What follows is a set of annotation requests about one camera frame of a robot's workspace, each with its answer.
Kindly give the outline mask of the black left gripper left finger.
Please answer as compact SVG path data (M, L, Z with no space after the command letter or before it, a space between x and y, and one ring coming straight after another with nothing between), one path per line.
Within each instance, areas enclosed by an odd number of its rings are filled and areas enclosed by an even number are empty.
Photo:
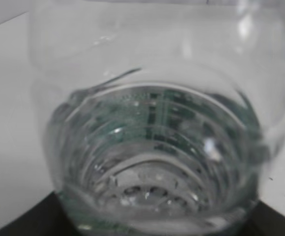
M49 194L32 209L0 229L0 236L79 236L57 199Z

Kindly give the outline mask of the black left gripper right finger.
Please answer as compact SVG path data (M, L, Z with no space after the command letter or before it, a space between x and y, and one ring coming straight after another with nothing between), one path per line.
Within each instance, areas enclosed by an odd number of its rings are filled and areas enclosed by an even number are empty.
M285 216L259 202L240 230L241 236L285 236Z

